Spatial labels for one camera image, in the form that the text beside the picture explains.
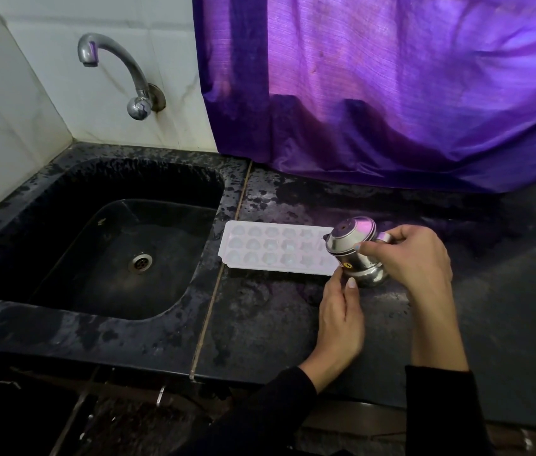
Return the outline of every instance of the hand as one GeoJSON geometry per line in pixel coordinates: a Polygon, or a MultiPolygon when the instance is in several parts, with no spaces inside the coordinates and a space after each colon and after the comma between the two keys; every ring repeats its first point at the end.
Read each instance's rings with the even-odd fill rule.
{"type": "Polygon", "coordinates": [[[359,252],[383,263],[416,300],[451,293],[450,257],[436,233],[419,225],[400,225],[387,233],[398,245],[364,241],[357,245],[359,252]]]}
{"type": "Polygon", "coordinates": [[[411,363],[468,371],[445,245],[431,229],[419,225],[400,225],[388,233],[397,244],[366,241],[357,246],[360,253],[381,261],[386,271],[408,290],[414,319],[411,363]]]}
{"type": "Polygon", "coordinates": [[[365,321],[354,278],[342,290],[339,267],[325,285],[318,315],[317,346],[300,368],[317,393],[327,387],[363,348],[365,321]]]}

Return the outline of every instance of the ice cube compartment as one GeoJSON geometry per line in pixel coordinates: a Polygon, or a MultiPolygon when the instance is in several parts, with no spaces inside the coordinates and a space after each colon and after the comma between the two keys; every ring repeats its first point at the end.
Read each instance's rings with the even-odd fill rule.
{"type": "Polygon", "coordinates": [[[228,221],[218,256],[234,269],[330,276],[339,262],[325,248],[332,227],[228,221]]]}

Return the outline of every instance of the faucet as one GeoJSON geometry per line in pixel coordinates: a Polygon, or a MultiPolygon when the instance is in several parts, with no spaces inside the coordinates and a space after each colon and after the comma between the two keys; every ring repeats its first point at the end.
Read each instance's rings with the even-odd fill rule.
{"type": "Polygon", "coordinates": [[[132,98],[126,110],[135,120],[144,120],[149,114],[160,112],[166,107],[165,95],[160,88],[148,83],[133,56],[119,43],[100,33],[85,33],[78,41],[78,59],[84,67],[97,67],[99,65],[99,50],[105,49],[124,62],[135,83],[137,97],[132,98]]]}

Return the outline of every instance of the black sleeve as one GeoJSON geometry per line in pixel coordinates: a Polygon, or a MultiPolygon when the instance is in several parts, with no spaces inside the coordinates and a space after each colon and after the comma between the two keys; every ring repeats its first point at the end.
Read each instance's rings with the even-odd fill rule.
{"type": "Polygon", "coordinates": [[[408,366],[405,373],[408,456],[494,454],[471,372],[408,366]]]}
{"type": "Polygon", "coordinates": [[[282,448],[316,399],[314,384],[301,369],[282,371],[240,406],[213,422],[203,436],[185,443],[172,455],[253,455],[282,448]]]}

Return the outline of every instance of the kitchen sink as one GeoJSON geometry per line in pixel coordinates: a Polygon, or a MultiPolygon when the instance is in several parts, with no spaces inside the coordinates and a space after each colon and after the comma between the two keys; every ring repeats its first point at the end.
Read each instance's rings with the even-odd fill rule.
{"type": "Polygon", "coordinates": [[[77,163],[0,230],[0,300],[126,320],[161,314],[186,291],[223,193],[211,168],[77,163]]]}

